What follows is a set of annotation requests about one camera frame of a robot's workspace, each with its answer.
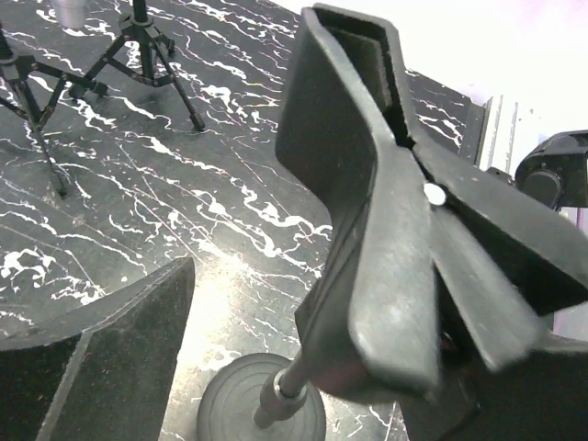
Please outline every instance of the white rivet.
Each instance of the white rivet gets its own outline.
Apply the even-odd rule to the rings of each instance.
[[[445,204],[447,200],[447,195],[445,194],[443,188],[441,188],[440,186],[436,186],[435,184],[427,182],[424,185],[423,190],[426,194],[426,197],[429,199],[429,202],[432,205],[437,205],[438,207],[441,207],[443,204]]]

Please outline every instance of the black stand base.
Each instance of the black stand base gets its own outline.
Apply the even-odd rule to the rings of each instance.
[[[53,188],[60,198],[64,198],[67,195],[65,183],[62,176],[53,165],[53,161],[47,149],[47,143],[43,139],[41,131],[55,111],[55,107],[57,106],[57,102],[65,88],[66,82],[69,81],[76,86],[84,87],[85,89],[89,89],[101,96],[107,93],[107,86],[96,81],[84,79],[73,73],[64,72],[43,62],[38,62],[32,55],[18,53],[11,50],[6,43],[4,34],[2,34],[2,29],[0,29],[0,43],[3,55],[3,57],[0,58],[0,76],[5,80],[10,90],[12,90],[17,96],[17,101],[20,107],[15,106],[3,98],[0,98],[0,106],[6,107],[15,115],[28,122],[35,139],[43,150],[47,165],[51,169],[51,183]],[[37,99],[35,99],[35,96],[30,90],[30,87],[28,87],[28,76],[33,72],[46,74],[58,79],[49,102],[43,110],[41,110]]]
[[[110,45],[107,51],[100,56],[98,61],[90,68],[84,78],[86,80],[94,80],[100,71],[109,64],[127,75],[130,79],[143,85],[162,87],[164,85],[173,84],[175,90],[177,90],[177,93],[180,95],[180,98],[186,106],[190,120],[194,125],[194,129],[197,131],[203,131],[204,120],[190,104],[184,88],[175,75],[174,69],[164,55],[165,51],[169,56],[172,56],[175,53],[174,41],[160,32],[160,30],[153,24],[153,19],[150,17],[147,17],[144,22],[139,22],[135,19],[134,15],[123,14],[119,19],[119,24],[121,32],[119,37]],[[142,73],[136,73],[114,58],[127,41],[136,41],[139,43]],[[154,69],[157,59],[159,59],[167,71],[167,75],[159,78],[155,77]],[[74,99],[80,99],[86,90],[87,88],[83,85],[75,85],[70,89],[69,95]]]
[[[324,441],[324,406],[321,394],[311,384],[306,386],[304,405],[294,416],[267,429],[254,422],[267,379],[289,363],[275,354],[251,354],[221,369],[202,396],[197,441]]]

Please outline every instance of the black equipment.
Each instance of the black equipment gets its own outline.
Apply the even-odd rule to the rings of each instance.
[[[28,86],[28,76],[32,73],[45,74],[58,80],[49,102],[43,109],[39,106],[37,99]],[[51,183],[53,188],[61,198],[64,198],[67,194],[67,189],[62,176],[53,165],[47,143],[43,139],[42,130],[55,111],[57,101],[67,82],[71,82],[84,89],[89,89],[101,96],[106,94],[107,86],[93,79],[82,78],[73,73],[67,73],[49,66],[44,62],[38,62],[33,55],[12,49],[6,41],[2,24],[0,24],[0,76],[7,83],[8,88],[15,94],[20,107],[2,97],[0,97],[0,105],[6,107],[28,123],[45,155],[47,165],[51,169]]]
[[[334,237],[299,354],[222,369],[197,440],[323,441],[317,389],[399,401],[411,441],[584,439],[588,344],[539,318],[588,300],[584,234],[428,137],[385,20],[303,9],[284,94],[277,158]]]
[[[588,132],[558,133],[517,167],[517,188],[551,209],[588,207]]]
[[[0,340],[0,439],[157,441],[194,284],[177,259]]]
[[[100,71],[108,64],[143,85],[151,87],[163,87],[173,84],[175,90],[180,95],[189,113],[190,120],[197,131],[204,130],[204,120],[190,104],[190,101],[184,91],[184,88],[177,79],[177,75],[167,61],[167,55],[172,56],[175,53],[175,42],[165,36],[154,24],[153,19],[147,13],[145,0],[135,0],[132,4],[132,14],[122,14],[119,19],[120,35],[110,45],[110,47],[98,58],[98,61],[90,68],[84,76],[86,80],[94,80]],[[115,56],[123,48],[126,42],[136,41],[139,43],[141,53],[141,73],[136,73],[122,62],[119,62]],[[164,66],[167,75],[156,76],[155,66],[157,60]],[[74,85],[70,91],[70,97],[80,99],[87,87],[84,85]]]

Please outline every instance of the white wall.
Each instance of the white wall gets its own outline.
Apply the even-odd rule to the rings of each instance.
[[[310,0],[274,0],[299,12]],[[545,133],[588,129],[588,0],[327,0],[384,17],[408,67],[484,103],[506,93]]]

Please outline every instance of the black marble surface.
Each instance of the black marble surface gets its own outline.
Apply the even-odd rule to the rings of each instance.
[[[161,437],[187,441],[220,367],[245,353],[296,353],[293,312],[321,273],[331,227],[273,151],[297,16],[255,0],[149,4],[176,41],[173,66],[207,129],[191,131],[173,87],[154,90],[107,68],[98,79],[109,97],[63,96],[46,127],[74,188],[60,201],[26,124],[0,109],[0,338],[192,256],[197,289]],[[0,18],[16,48],[81,74],[130,10],[119,0],[90,7],[76,31],[57,24],[47,0],[0,0]],[[119,59],[138,67],[137,48]],[[419,119],[471,158],[477,142],[468,140],[479,133],[468,134],[466,122],[476,108],[409,75]],[[30,84],[41,101],[54,86],[35,74]],[[4,83],[0,96],[14,100]],[[325,404],[329,440],[406,439],[398,406]]]

